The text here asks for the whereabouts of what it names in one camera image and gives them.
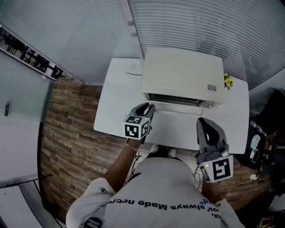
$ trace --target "forearm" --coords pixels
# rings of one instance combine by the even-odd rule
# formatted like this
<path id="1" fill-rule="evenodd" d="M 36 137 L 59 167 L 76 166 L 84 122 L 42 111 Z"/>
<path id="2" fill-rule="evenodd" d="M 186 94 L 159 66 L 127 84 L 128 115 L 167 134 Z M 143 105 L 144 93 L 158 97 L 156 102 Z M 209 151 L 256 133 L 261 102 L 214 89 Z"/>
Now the forearm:
<path id="1" fill-rule="evenodd" d="M 215 204 L 222 200 L 219 190 L 220 183 L 207 183 L 203 178 L 202 195 L 205 196 L 211 203 Z"/>
<path id="2" fill-rule="evenodd" d="M 141 141 L 130 139 L 128 143 L 138 149 Z M 124 147 L 116 161 L 104 174 L 104 178 L 115 192 L 118 192 L 123 187 L 136 153 L 132 148 Z"/>

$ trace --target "metal bolt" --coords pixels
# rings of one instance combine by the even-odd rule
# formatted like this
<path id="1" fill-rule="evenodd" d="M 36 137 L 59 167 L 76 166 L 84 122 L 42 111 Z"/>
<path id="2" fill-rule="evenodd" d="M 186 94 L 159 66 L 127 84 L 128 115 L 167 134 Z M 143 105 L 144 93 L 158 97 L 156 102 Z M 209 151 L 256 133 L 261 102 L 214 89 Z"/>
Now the metal bolt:
<path id="1" fill-rule="evenodd" d="M 128 21 L 128 26 L 133 26 L 134 25 L 134 22 L 132 20 L 129 20 Z"/>

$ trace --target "power plug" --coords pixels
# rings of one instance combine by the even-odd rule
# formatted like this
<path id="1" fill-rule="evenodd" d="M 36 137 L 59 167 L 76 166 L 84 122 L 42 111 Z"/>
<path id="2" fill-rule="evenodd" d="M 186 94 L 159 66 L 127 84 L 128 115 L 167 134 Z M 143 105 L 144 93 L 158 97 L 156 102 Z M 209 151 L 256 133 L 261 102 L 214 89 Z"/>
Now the power plug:
<path id="1" fill-rule="evenodd" d="M 251 174 L 250 175 L 250 179 L 251 180 L 256 180 L 258 178 L 258 175 L 256 175 L 256 174 Z"/>

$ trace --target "white cable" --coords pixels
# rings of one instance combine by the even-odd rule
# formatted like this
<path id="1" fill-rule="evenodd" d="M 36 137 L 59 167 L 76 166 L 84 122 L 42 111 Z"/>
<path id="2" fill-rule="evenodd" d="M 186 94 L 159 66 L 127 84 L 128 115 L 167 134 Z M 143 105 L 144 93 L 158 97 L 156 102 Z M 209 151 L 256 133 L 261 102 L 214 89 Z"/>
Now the white cable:
<path id="1" fill-rule="evenodd" d="M 232 186 L 220 187 L 220 189 L 222 189 L 222 188 L 228 188 L 228 187 L 235 187 L 235 186 L 238 186 L 239 184 L 242 184 L 242 183 L 249 183 L 249 182 L 251 182 L 252 180 L 253 180 L 253 179 L 251 179 L 251 180 L 249 180 L 249 181 L 247 181 L 247 182 L 241 182 L 241 183 L 238 183 L 238 184 L 232 185 Z"/>

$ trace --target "shirt sleeve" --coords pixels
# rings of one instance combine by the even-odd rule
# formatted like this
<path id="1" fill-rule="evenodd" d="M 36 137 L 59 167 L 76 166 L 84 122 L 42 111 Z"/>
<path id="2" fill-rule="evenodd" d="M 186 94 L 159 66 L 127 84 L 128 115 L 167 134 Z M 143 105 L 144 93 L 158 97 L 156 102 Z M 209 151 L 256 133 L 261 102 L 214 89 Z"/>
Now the shirt sleeve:
<path id="1" fill-rule="evenodd" d="M 94 212 L 107 205 L 115 191 L 105 178 L 90 183 L 83 195 L 70 206 L 66 214 L 67 228 L 81 228 Z"/>
<path id="2" fill-rule="evenodd" d="M 222 228 L 244 228 L 244 225 L 240 222 L 235 211 L 226 199 L 222 199 L 217 202 L 215 206 L 221 213 L 221 227 Z"/>

